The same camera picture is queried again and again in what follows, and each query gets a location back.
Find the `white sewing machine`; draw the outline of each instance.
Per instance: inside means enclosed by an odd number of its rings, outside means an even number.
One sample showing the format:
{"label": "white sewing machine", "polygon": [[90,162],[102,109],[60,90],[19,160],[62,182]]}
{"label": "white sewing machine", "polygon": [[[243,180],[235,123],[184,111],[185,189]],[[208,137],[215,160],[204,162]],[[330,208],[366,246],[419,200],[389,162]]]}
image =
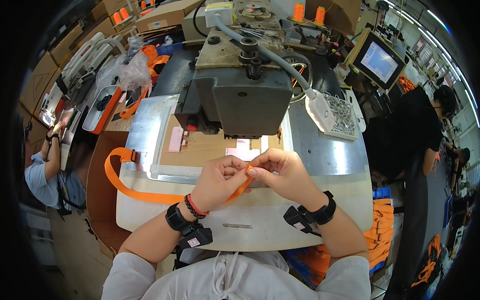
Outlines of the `white sewing machine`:
{"label": "white sewing machine", "polygon": [[113,47],[126,54],[120,43],[122,38],[122,35],[116,35],[105,39],[104,34],[99,32],[82,45],[56,79],[48,97],[43,99],[39,119],[46,125],[53,126],[60,99],[67,103],[73,102],[84,82],[93,78],[103,63],[113,59],[112,55],[109,56]]}

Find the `red button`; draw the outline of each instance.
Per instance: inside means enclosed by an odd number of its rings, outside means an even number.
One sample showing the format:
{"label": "red button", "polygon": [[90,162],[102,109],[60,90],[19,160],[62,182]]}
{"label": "red button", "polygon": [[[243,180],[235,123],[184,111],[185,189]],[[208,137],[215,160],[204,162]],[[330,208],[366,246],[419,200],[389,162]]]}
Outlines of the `red button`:
{"label": "red button", "polygon": [[195,126],[193,124],[188,124],[187,125],[187,130],[188,131],[195,131],[195,130],[197,130],[197,126]]}

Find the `fingernail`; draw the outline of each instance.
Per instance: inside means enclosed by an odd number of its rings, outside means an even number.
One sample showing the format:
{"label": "fingernail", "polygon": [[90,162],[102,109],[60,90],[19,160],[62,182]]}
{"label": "fingernail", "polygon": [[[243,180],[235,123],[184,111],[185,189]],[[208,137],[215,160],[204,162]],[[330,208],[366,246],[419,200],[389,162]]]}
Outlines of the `fingernail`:
{"label": "fingernail", "polygon": [[254,177],[255,175],[257,175],[257,171],[255,169],[251,168],[250,170],[248,170],[248,175]]}

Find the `orange thread spool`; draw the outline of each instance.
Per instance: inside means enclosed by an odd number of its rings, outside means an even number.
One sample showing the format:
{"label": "orange thread spool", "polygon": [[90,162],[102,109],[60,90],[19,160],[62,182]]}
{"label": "orange thread spool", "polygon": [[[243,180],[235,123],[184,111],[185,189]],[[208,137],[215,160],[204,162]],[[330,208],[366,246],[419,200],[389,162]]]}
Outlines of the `orange thread spool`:
{"label": "orange thread spool", "polygon": [[120,14],[121,14],[121,17],[122,17],[124,20],[125,20],[126,18],[130,17],[130,16],[128,15],[127,10],[126,10],[124,7],[122,7],[122,8],[120,9]]}
{"label": "orange thread spool", "polygon": [[121,18],[118,12],[113,14],[113,20],[115,20],[115,24],[118,24],[121,22]]}
{"label": "orange thread spool", "polygon": [[295,3],[293,6],[293,17],[292,20],[295,22],[303,23],[303,13],[305,12],[305,6],[301,3]]}
{"label": "orange thread spool", "polygon": [[325,20],[325,7],[319,6],[317,8],[317,14],[315,15],[315,22],[313,22],[315,25],[325,25],[324,24]]}

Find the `tray of metal clips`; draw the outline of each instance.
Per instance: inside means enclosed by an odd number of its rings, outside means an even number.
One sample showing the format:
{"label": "tray of metal clips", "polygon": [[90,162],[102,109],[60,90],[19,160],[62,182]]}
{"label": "tray of metal clips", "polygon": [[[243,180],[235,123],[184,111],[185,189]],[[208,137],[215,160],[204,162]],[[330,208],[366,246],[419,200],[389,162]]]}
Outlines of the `tray of metal clips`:
{"label": "tray of metal clips", "polygon": [[324,132],[324,134],[351,141],[358,139],[359,132],[353,105],[327,92],[324,92],[324,97],[335,118],[333,129],[329,132]]}

